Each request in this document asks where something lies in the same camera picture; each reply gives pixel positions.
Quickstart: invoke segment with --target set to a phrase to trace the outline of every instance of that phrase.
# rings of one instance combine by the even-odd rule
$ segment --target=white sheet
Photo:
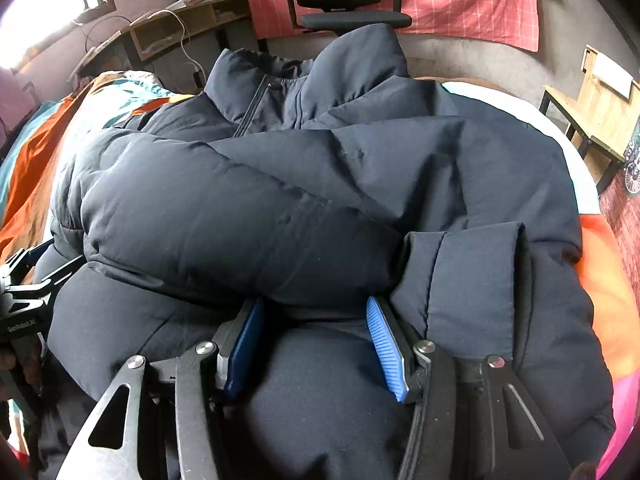
[[[443,86],[452,94],[471,97],[472,99],[477,99],[499,108],[517,119],[531,124],[535,129],[555,140],[562,148],[569,169],[569,175],[574,182],[578,213],[600,214],[600,203],[598,202],[596,185],[587,166],[580,158],[580,155],[578,155],[578,151],[572,145],[571,141],[566,138],[566,135],[547,117],[540,113],[534,105],[517,97],[505,94],[504,92],[472,85],[470,83],[450,81],[444,83]]]

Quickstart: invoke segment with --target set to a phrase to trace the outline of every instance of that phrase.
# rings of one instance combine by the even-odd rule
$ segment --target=jacket zipper
[[[258,109],[258,104],[260,104],[260,101],[262,100],[262,96],[267,89],[268,83],[268,77],[266,75],[263,76],[262,81],[260,81],[260,84],[258,85],[258,89],[255,91],[254,98],[251,99],[249,107],[242,118],[240,126],[238,126],[238,129],[234,133],[234,137],[242,137],[244,135],[245,131],[249,127],[249,123],[251,123],[251,120],[254,118],[255,111]]]

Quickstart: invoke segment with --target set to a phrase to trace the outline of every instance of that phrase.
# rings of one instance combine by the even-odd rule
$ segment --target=metal screw
[[[436,343],[423,339],[415,344],[415,349],[421,354],[433,354],[436,351]]]
[[[196,346],[196,354],[204,355],[210,354],[216,348],[216,344],[211,341],[203,341]]]
[[[142,355],[134,355],[127,359],[127,368],[131,370],[135,370],[136,368],[140,368],[145,363],[145,358]]]
[[[502,368],[504,366],[504,359],[499,355],[490,355],[486,361],[491,368]]]

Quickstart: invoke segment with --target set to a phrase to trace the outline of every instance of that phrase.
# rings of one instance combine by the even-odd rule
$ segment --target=chair seat
[[[355,30],[373,23],[386,23],[392,28],[411,25],[411,16],[390,10],[354,10],[350,12],[313,12],[300,18],[308,30]]]

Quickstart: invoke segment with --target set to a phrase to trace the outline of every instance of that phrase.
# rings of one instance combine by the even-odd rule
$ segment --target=blue gripper pad
[[[385,373],[386,386],[396,396],[396,400],[402,402],[409,392],[402,354],[380,305],[373,297],[367,301],[367,325]]]
[[[244,386],[264,325],[264,304],[257,298],[247,317],[236,346],[229,355],[228,378],[223,389],[226,398],[234,400]]]

